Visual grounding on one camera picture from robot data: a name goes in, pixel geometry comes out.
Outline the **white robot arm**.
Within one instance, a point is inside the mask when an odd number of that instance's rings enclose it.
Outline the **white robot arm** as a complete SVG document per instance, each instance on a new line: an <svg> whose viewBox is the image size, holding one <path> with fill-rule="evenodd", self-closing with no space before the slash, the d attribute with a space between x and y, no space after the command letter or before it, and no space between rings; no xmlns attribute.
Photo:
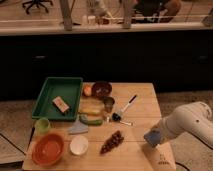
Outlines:
<svg viewBox="0 0 213 171"><path fill-rule="evenodd" d="M213 150L212 116L211 108L201 101L178 106L152 127L150 144L156 147L188 132Z"/></svg>

